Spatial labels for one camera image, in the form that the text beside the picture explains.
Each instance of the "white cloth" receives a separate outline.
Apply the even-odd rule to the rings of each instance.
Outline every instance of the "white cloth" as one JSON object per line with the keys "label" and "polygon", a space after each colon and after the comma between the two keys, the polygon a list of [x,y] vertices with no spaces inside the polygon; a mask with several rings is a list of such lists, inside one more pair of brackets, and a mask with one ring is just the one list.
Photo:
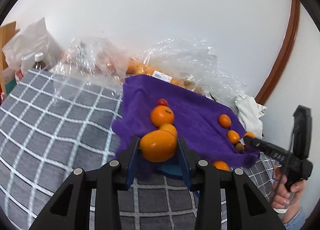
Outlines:
{"label": "white cloth", "polygon": [[262,139],[262,121],[259,118],[267,108],[256,103],[255,99],[248,95],[237,96],[235,105],[238,108],[238,119],[245,130]]}

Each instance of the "round grey pin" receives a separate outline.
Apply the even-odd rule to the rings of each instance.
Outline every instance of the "round grey pin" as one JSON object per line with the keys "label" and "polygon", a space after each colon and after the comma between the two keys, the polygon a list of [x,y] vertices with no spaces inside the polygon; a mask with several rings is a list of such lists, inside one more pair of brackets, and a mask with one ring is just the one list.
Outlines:
{"label": "round grey pin", "polygon": [[116,166],[119,165],[119,161],[117,161],[117,160],[112,160],[112,161],[110,161],[109,165],[110,165],[111,167],[116,167]]}
{"label": "round grey pin", "polygon": [[243,170],[240,169],[240,168],[236,168],[236,169],[235,169],[235,173],[236,173],[237,175],[242,175],[242,174],[243,174]]}
{"label": "round grey pin", "polygon": [[80,175],[82,173],[82,169],[81,168],[76,168],[74,171],[73,171],[73,174],[75,175]]}
{"label": "round grey pin", "polygon": [[199,160],[198,164],[201,166],[201,167],[205,167],[208,165],[208,162],[206,160]]}

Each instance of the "barcode label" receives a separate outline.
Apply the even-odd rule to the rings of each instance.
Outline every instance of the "barcode label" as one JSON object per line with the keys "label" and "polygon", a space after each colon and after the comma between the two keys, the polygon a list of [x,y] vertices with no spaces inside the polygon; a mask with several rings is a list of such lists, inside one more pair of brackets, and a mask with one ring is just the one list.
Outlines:
{"label": "barcode label", "polygon": [[171,76],[166,75],[166,74],[161,73],[161,72],[158,72],[158,71],[154,71],[152,76],[153,76],[154,78],[160,79],[160,80],[165,81],[165,82],[168,82],[168,83],[170,83],[171,80],[172,80],[172,77],[171,77]]}

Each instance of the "wrist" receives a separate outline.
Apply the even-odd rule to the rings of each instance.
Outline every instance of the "wrist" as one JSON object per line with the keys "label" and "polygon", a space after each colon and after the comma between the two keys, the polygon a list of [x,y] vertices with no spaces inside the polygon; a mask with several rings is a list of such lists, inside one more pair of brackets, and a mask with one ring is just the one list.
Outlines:
{"label": "wrist", "polygon": [[284,217],[282,218],[282,223],[285,224],[289,222],[299,212],[299,209],[300,209],[300,201],[289,206],[287,212],[285,212]]}

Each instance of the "human hand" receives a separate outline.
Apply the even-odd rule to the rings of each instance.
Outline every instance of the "human hand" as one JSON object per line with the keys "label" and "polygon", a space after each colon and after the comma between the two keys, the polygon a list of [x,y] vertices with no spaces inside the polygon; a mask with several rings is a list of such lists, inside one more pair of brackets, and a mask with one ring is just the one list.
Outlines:
{"label": "human hand", "polygon": [[306,187],[306,181],[302,179],[297,181],[291,186],[290,191],[294,193],[294,197],[290,202],[289,200],[290,192],[284,186],[284,184],[287,182],[287,177],[285,175],[282,175],[281,177],[281,172],[279,167],[275,169],[274,176],[278,180],[273,183],[273,192],[270,195],[270,200],[272,200],[271,206],[276,209],[283,209],[289,203],[290,203],[290,206],[293,204],[296,204],[300,200],[303,194],[303,191]]}

